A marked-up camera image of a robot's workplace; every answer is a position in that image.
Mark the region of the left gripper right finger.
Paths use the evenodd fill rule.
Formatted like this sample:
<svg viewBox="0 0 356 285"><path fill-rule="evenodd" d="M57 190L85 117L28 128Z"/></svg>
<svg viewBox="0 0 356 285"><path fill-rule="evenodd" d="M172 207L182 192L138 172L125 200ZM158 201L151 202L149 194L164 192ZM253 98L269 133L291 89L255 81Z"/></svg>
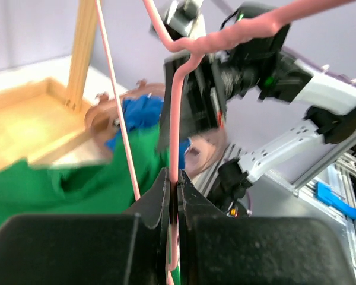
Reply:
<svg viewBox="0 0 356 285"><path fill-rule="evenodd" d="M228 222L228 217L195 188L183 170L179 172L177 197L180 230L212 230Z"/></svg>

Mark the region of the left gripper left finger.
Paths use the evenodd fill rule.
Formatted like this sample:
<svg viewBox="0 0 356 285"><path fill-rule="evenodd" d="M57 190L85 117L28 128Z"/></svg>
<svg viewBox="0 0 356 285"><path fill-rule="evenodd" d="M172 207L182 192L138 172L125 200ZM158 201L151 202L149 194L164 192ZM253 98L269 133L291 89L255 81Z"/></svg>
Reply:
<svg viewBox="0 0 356 285"><path fill-rule="evenodd" d="M124 213L140 216L143 224L149 229L166 229L169 225L169 210L169 170L162 168L152 187Z"/></svg>

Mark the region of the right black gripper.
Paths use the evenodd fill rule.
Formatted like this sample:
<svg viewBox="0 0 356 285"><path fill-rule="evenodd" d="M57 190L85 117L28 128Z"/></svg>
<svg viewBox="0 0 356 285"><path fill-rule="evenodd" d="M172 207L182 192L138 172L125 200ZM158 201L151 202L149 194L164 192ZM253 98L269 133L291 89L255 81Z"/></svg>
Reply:
<svg viewBox="0 0 356 285"><path fill-rule="evenodd" d="M220 29L234 17L236 21L243 17L254 18L274 9L277 7L245 2L223 21ZM228 57L224 61L210 54L202 58L198 67L183 81L179 141L222 128L227 101L233 96L243 97L256 86L266 90L273 85L269 81L274 81L271 74L278 71L278 58L289 28L290 24L287 24L274 37L253 39L225 50ZM189 54L183 52L164 62L166 87L157 148L169 146L173 77L188 59Z"/></svg>

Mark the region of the pink hanger of green top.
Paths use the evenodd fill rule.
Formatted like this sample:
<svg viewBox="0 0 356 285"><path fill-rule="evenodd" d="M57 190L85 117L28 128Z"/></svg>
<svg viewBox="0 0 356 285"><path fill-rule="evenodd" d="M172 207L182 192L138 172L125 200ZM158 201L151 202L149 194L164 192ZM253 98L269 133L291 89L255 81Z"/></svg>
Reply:
<svg viewBox="0 0 356 285"><path fill-rule="evenodd" d="M267 12L261 16L251 20L241 20L233 24L230 28L225 28L219 32L211 33L198 39L190 39L184 37L182 39L173 41L169 36L160 16L154 1L143 1L147 10L149 18L165 48L170 52L180 52L188 50L190 58L187 63L183 64L174 74L172 90L171 90L171 107L170 107L170 130L169 130L169 148L170 148L170 192L172 193L173 209L170 225L170 247L166 253L164 261L170 262L167 265L167 280L168 284L174 284L171 276L171 271L177 267L177 257L179 250L177 248L178 225L177 221L177 182L179 178L179 134L180 130L180 105L182 98L183 80L188 73L192 72L198 67L200 61L206 53L214 53L221 50L231 49L239 43L246 42L252 38L270 37L277 34L277 32L284 25L299 20L310 15L327 11L341 5L348 4L355 1L294 1L288 5L278 8L272 12ZM120 128L122 130L123 143L125 146L126 158L128 161L128 169L131 176L133 192L136 200L140 199L141 194L136 178L134 162L132 158L131 148L129 145L128 134L125 127L123 112L121 108L120 97L116 94L116 77L112 63L112 56L110 53L109 43L107 39L107 32L103 18L103 12L100 1L95 1L96 10L98 14L98 24L100 26L101 38L103 40L104 51L107 58L107 63L110 71L110 79L112 82L112 89L115 95L118 115L120 120Z"/></svg>

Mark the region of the green tank top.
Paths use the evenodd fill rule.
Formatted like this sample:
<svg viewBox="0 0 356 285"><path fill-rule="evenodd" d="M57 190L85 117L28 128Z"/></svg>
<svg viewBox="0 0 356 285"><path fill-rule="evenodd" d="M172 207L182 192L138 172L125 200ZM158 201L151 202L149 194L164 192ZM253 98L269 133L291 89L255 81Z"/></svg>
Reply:
<svg viewBox="0 0 356 285"><path fill-rule="evenodd" d="M157 126L129 133L141 194L169 163ZM0 284L166 284L167 229L135 202L123 143L108 163L0 171Z"/></svg>

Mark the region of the blue tank top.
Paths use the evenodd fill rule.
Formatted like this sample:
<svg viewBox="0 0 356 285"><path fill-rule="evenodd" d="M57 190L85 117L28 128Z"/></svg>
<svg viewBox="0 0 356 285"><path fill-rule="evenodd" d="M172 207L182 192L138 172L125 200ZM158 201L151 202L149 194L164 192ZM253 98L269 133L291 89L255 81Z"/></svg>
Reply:
<svg viewBox="0 0 356 285"><path fill-rule="evenodd" d="M163 99L150 94L143 94L137 99L124 99L122 110L127 132L155 126L159 122L162 108ZM122 139L121 130L118 130L113 138L107 140L105 146L113 151L118 139ZM191 144L191 139L180 142L179 169L185 168L185 154Z"/></svg>

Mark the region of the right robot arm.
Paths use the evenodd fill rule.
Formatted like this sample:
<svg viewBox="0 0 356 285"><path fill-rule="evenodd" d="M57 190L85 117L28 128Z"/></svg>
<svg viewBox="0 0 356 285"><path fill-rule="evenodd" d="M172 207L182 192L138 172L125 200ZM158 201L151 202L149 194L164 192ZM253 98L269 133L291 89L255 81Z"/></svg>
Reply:
<svg viewBox="0 0 356 285"><path fill-rule="evenodd" d="M330 62L334 74L343 75L356 87L356 3L314 16L294 26L287 42L290 52L298 53L318 65ZM222 133L230 149L225 157L253 151L297 125L308 108L307 103L280 103L269 99L258 102L257 92L244 99L231 100ZM256 216L308 216L314 205L290 194L290 188L321 172L333 156L352 143L347 139L339 146L318 146L275 166L249 191Z"/></svg>

